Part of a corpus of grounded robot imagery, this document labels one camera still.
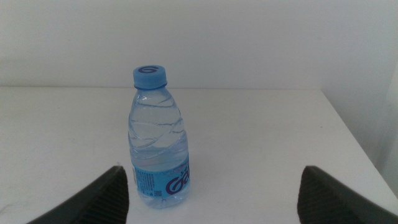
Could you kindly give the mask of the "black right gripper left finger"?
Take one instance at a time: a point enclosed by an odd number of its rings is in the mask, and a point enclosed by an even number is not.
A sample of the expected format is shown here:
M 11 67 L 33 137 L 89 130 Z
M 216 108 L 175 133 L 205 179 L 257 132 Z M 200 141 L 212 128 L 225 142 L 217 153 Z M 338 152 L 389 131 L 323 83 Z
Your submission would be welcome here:
M 129 211 L 129 191 L 123 166 L 113 166 L 77 194 L 31 223 L 121 223 Z

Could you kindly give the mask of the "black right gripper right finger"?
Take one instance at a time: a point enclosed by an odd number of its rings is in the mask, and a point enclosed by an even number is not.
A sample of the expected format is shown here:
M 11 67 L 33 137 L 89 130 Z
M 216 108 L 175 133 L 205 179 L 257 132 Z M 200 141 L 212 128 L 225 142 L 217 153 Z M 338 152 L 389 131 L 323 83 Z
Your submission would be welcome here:
M 397 215 L 317 166 L 306 166 L 302 172 L 297 213 L 301 223 L 397 224 Z

